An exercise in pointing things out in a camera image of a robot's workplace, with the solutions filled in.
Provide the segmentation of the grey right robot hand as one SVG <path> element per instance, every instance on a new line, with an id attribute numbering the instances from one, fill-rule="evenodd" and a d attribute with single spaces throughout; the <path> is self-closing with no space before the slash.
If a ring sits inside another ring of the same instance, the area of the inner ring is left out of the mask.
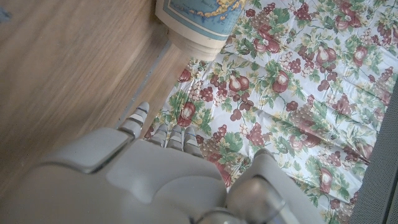
<path id="1" fill-rule="evenodd" d="M 192 128 L 139 138 L 141 103 L 47 154 L 1 200 L 2 223 L 321 223 L 315 206 L 266 149 L 231 187 L 204 159 Z"/>

